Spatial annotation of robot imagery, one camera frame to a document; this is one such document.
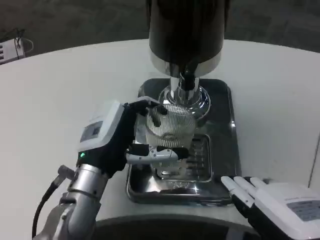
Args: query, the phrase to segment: stainless steel tray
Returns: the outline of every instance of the stainless steel tray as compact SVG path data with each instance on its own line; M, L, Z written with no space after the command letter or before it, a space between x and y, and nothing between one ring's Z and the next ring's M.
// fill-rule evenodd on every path
M129 167L126 192L138 203L224 205L231 202L220 176L240 175L240 161L231 90L221 80L201 79L199 84L208 92L211 107L206 122L195 131L195 158L188 158L183 171L157 172L149 165ZM147 80L138 96L158 99L169 85L168 78ZM137 122L136 141L146 143L145 122Z

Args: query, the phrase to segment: espresso machine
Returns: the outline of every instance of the espresso machine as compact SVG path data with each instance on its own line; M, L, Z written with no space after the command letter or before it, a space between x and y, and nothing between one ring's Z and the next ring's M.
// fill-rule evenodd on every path
M219 79L201 78L219 64L229 0L147 0L150 58L168 78L148 79L138 96L188 109L197 128L181 170L131 165L126 192L138 203L226 205L221 176L240 175L231 90ZM135 141L146 144L145 119Z

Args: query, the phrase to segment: clear ribbed cup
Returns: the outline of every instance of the clear ribbed cup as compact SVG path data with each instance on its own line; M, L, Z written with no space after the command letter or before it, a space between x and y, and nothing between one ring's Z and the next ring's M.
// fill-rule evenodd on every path
M153 108L146 116L146 141L149 145L167 148L184 147L189 149L195 134L196 120L186 108L176 104L164 104ZM178 167L181 161L153 164L154 168Z

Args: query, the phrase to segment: electrical outlet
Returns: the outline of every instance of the electrical outlet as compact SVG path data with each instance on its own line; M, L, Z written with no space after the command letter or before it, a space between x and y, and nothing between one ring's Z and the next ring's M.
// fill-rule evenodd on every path
M22 39L19 45L15 39L0 42L0 65L26 57Z

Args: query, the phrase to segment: round table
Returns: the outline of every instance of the round table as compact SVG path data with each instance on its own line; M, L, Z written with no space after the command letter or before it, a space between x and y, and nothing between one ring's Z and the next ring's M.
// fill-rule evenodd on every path
M244 176L308 184L320 131L320 54L225 40L217 78L232 90ZM0 66L1 238L30 239L32 220L62 164L75 168L77 144L95 107L137 97L166 77L149 59L148 40L64 49ZM97 219L145 214L209 217L248 226L233 206L144 205L125 193L127 169L109 180ZM69 181L44 206L38 231Z

